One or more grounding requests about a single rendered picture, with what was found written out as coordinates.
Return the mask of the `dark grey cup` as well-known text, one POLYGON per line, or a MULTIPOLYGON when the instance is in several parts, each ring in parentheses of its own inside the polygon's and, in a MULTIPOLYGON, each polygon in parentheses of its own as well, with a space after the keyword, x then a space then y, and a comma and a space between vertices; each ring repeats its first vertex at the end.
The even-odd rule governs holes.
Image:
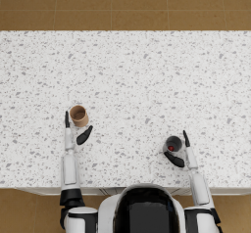
POLYGON ((182 147, 181 140, 176 136, 170 136, 164 143, 163 151, 169 152, 169 153, 175 153, 178 152, 182 147), (171 152, 168 147, 173 146, 175 149, 171 152))

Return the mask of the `brown paper cup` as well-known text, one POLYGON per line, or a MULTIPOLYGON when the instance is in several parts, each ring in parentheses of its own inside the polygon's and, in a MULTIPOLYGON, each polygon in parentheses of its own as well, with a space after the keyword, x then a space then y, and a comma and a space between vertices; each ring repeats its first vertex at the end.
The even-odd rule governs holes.
POLYGON ((88 124, 87 112, 81 105, 76 105, 71 108, 70 117, 77 127, 84 127, 88 124))

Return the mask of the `robot body dark round torso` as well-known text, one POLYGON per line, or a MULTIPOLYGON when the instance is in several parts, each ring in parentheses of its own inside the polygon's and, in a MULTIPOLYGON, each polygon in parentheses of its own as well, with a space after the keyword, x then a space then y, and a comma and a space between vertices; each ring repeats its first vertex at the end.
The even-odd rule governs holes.
POLYGON ((163 187, 135 184, 105 199, 98 233, 186 233, 184 210, 163 187))

